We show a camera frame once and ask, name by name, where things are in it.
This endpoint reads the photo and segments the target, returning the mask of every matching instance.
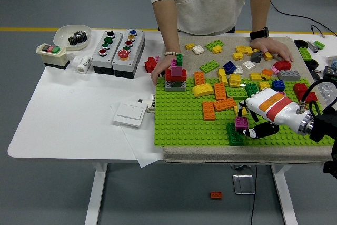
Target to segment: white table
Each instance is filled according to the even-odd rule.
[[[92,30],[85,49],[68,53],[91,56],[103,33],[103,30]],[[314,57],[323,63],[319,70],[324,69],[323,56],[333,54],[337,42],[333,36],[326,39],[318,35],[271,36],[324,43],[326,48]],[[137,95],[139,99],[146,99],[155,93],[143,66],[148,57],[163,52],[164,44],[159,32],[145,32],[145,39],[146,47],[134,79],[96,74],[92,67],[85,75],[76,73],[71,66],[65,70],[46,67],[8,148],[8,154],[13,158],[71,159],[94,163],[96,173],[85,224],[97,224],[107,163],[136,160],[121,128],[112,125],[110,106],[126,97]],[[285,222],[297,224],[284,177],[288,168],[273,167],[273,171]]]

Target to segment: stacked lego tower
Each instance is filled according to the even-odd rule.
[[[171,68],[165,72],[165,91],[185,92],[187,71],[183,69],[183,55],[178,54],[177,59],[172,59]]]

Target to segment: hand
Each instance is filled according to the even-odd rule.
[[[157,85],[157,78],[159,77],[159,75],[171,66],[172,59],[176,59],[176,56],[167,55],[157,63],[156,67],[151,72],[151,79],[154,86]]]
[[[284,60],[288,62],[294,61],[294,58],[291,52],[289,51],[287,45],[272,38],[254,39],[250,43],[250,47],[257,48],[261,50],[263,53],[273,52],[275,54],[278,54],[280,57],[282,57]]]

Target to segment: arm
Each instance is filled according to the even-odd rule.
[[[250,0],[252,13],[252,31],[262,30],[266,27],[270,0]],[[260,38],[251,42],[252,48],[263,52],[274,52],[287,61],[293,61],[293,56],[288,47],[272,38]]]
[[[177,7],[175,0],[159,0],[153,2],[154,15],[158,27],[161,31],[165,48],[167,52],[180,53],[178,39]],[[157,78],[162,71],[171,65],[171,60],[176,58],[174,55],[167,55],[160,60],[151,73],[151,79],[154,85],[157,84]]]

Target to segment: black watch strap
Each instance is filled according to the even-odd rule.
[[[256,31],[256,32],[251,32],[249,35],[252,40],[258,39],[258,38],[267,38],[269,36],[268,27],[265,27],[264,29]]]

